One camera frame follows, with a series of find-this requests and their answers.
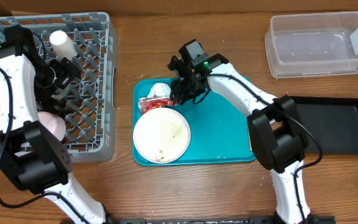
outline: gray dish rack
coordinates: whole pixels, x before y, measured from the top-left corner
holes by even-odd
[[[17,24],[41,36],[47,60],[56,57],[49,42],[52,32],[62,30],[73,39],[78,57],[72,62],[82,68],[82,73],[81,79],[70,83],[66,95],[67,130],[63,142],[73,162],[112,158],[116,120],[112,94],[117,69],[117,33],[109,15],[89,12],[0,17],[0,43],[5,41],[4,28]],[[42,55],[40,40],[34,36],[34,41]],[[19,154],[30,150],[30,146],[24,146]]]

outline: clear plastic container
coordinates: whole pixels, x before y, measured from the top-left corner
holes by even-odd
[[[358,12],[273,16],[265,44],[275,78],[358,74]]]

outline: plastic container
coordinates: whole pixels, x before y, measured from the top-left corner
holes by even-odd
[[[66,144],[73,162],[106,161],[114,154],[113,77],[117,68],[117,33],[105,12],[84,12],[44,16],[0,17],[0,43],[4,28],[20,24],[44,40],[47,60],[56,57],[49,37],[62,30],[73,39],[78,53],[72,62],[82,68],[81,79],[70,83],[64,111]],[[34,41],[43,54],[41,42]],[[22,147],[19,155],[31,150]]]
[[[273,16],[265,45],[275,78],[358,74],[358,12]]]

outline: pink object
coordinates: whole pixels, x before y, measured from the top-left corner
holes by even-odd
[[[38,112],[38,117],[42,125],[44,125],[48,131],[50,131],[59,141],[63,140],[66,133],[65,121],[52,113]]]

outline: wooden table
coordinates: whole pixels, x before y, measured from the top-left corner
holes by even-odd
[[[276,199],[270,174],[249,164],[142,167],[132,157],[132,90],[145,78],[174,77],[171,56],[191,39],[210,55],[220,53],[267,93],[358,98],[358,75],[276,80],[267,65],[264,35],[274,14],[112,17],[119,35],[114,79],[115,155],[107,162],[75,164],[74,174],[117,218],[229,218],[268,215]],[[306,162],[316,159],[307,155]],[[317,215],[358,223],[358,156],[325,156],[304,171],[306,198]],[[30,192],[16,190],[1,175],[5,201],[19,203]],[[66,218],[53,203],[25,208],[0,206],[0,223],[58,223]]]

